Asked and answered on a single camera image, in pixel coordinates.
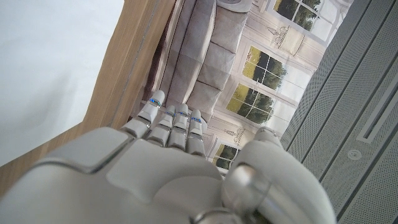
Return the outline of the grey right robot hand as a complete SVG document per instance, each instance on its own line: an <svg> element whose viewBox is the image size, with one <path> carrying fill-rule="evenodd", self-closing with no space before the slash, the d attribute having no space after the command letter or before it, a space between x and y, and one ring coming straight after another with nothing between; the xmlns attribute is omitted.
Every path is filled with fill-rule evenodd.
<svg viewBox="0 0 398 224"><path fill-rule="evenodd" d="M37 161L2 197L2 223L335 223L317 178L257 130L229 171L205 159L185 104L155 92L121 129L97 128Z"/></svg>

